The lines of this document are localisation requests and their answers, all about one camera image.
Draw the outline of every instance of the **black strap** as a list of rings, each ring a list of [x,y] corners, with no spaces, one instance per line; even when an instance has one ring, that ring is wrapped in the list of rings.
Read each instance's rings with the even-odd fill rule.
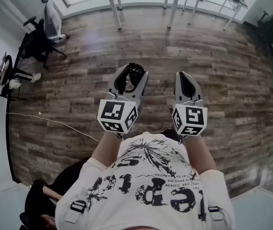
[[[84,209],[87,207],[86,203],[83,200],[77,200],[74,201],[71,205],[70,205],[70,209],[83,213]]]
[[[219,207],[217,207],[217,206],[210,206],[209,207],[209,212],[219,212]]]

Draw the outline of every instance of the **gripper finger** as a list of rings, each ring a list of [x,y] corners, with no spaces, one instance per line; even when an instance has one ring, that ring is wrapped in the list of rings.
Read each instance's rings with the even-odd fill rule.
[[[176,74],[175,104],[203,106],[202,91],[199,84],[187,73]]]
[[[126,90],[128,76],[133,85],[131,90]],[[109,81],[107,99],[134,101],[139,106],[147,81],[148,72],[136,63],[129,63],[120,68]]]

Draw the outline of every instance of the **person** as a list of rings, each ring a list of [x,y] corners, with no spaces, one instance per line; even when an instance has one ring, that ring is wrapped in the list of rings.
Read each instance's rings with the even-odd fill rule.
[[[234,229],[224,175],[204,140],[176,137],[167,130],[122,141],[105,132],[57,203],[57,229]]]
[[[35,83],[42,77],[41,73],[29,74],[12,66],[11,56],[4,54],[0,65],[0,94],[7,94],[8,89],[16,89],[20,87],[18,79],[23,79]]]
[[[57,202],[77,181],[82,166],[88,159],[89,157],[64,169],[51,185],[42,180],[33,182],[25,201],[25,213],[32,228],[56,229],[54,217]]]

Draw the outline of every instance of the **forearm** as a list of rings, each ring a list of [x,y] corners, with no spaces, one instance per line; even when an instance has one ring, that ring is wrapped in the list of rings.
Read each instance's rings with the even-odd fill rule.
[[[55,191],[51,190],[47,186],[43,186],[43,194],[49,197],[53,197],[57,200],[60,200],[63,197],[62,195],[56,193]]]
[[[108,167],[117,160],[121,142],[116,133],[105,132],[91,157]]]
[[[199,174],[208,170],[216,170],[214,159],[201,136],[186,138],[183,143],[188,152],[190,165]]]

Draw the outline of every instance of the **white bag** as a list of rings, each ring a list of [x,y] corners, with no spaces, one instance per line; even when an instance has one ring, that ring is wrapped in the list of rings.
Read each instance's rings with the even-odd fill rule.
[[[18,79],[12,79],[9,83],[9,89],[18,89],[22,84],[18,81]]]
[[[45,6],[45,21],[44,21],[44,31],[48,39],[52,40],[54,43],[59,42],[59,36],[61,35],[61,25],[62,20],[54,9],[54,3],[49,0]]]

